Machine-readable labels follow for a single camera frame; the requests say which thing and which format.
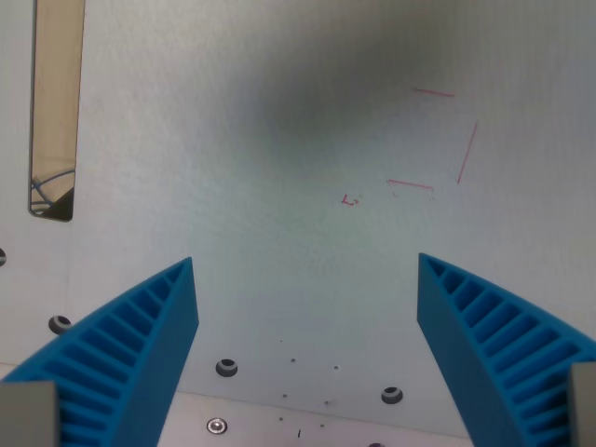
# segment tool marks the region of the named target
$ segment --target screw hole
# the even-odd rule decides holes
[[[403,399],[403,392],[396,386],[389,386],[381,393],[381,400],[388,405],[395,405]]]
[[[223,435],[227,431],[227,422],[221,417],[214,417],[207,423],[207,430],[213,435]]]
[[[71,329],[73,325],[71,324],[71,320],[69,320],[67,317],[63,317],[62,315],[55,315],[54,317],[49,319],[49,321],[47,322],[47,326],[52,332],[56,333],[57,335],[62,335],[63,333]]]
[[[215,365],[215,372],[221,377],[232,377],[238,372],[238,365],[231,359],[222,359]]]

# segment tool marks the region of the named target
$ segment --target small hole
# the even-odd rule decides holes
[[[69,320],[67,317],[63,317],[62,315],[55,315],[54,317],[49,319],[49,321],[47,322],[47,326],[52,332],[58,335],[62,335],[63,333],[71,329],[72,324],[71,320]]]
[[[238,365],[231,359],[221,359],[217,362],[217,365],[215,365],[215,371],[221,377],[232,377],[238,372]]]
[[[395,405],[403,399],[403,392],[396,386],[389,386],[381,393],[381,400],[387,405]]]

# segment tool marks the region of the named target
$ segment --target metal plate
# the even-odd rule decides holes
[[[0,363],[0,379],[11,370]],[[213,436],[206,429],[205,423],[216,414],[230,426],[225,436]],[[461,438],[181,392],[174,396],[159,440],[161,447],[366,447],[375,443],[386,447],[472,447],[470,440]]]
[[[596,335],[595,9],[88,2],[63,314],[192,255],[182,390],[465,435],[415,322],[417,253]]]

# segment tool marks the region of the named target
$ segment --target red handwritten mark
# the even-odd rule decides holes
[[[464,168],[466,167],[467,156],[469,156],[469,151],[472,148],[472,143],[474,142],[474,137],[476,136],[476,130],[478,129],[478,121],[474,125],[474,131],[472,132],[472,137],[469,139],[469,143],[467,144],[467,151],[466,156],[464,157],[464,163],[462,164],[462,169],[459,171],[459,176],[457,176],[457,184],[462,180],[462,174],[464,173]]]
[[[349,207],[353,207],[354,205],[358,204],[358,201],[356,199],[354,199],[354,203],[350,203],[346,199],[347,199],[347,194],[344,196],[344,200],[342,200],[342,203],[345,203]]]
[[[403,182],[401,180],[387,180],[387,183],[389,183],[389,184],[395,184],[395,183],[405,184],[406,186],[414,186],[416,188],[429,189],[430,191],[435,190],[435,188],[433,188],[432,186],[428,186],[426,184]]]
[[[455,98],[454,93],[445,93],[444,91],[428,90],[426,88],[414,88],[413,91],[418,93],[426,93],[427,95],[442,96],[444,98]]]

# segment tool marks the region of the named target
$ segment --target screw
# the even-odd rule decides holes
[[[207,430],[213,435],[223,435],[227,430],[227,422],[221,417],[214,417],[207,423]]]

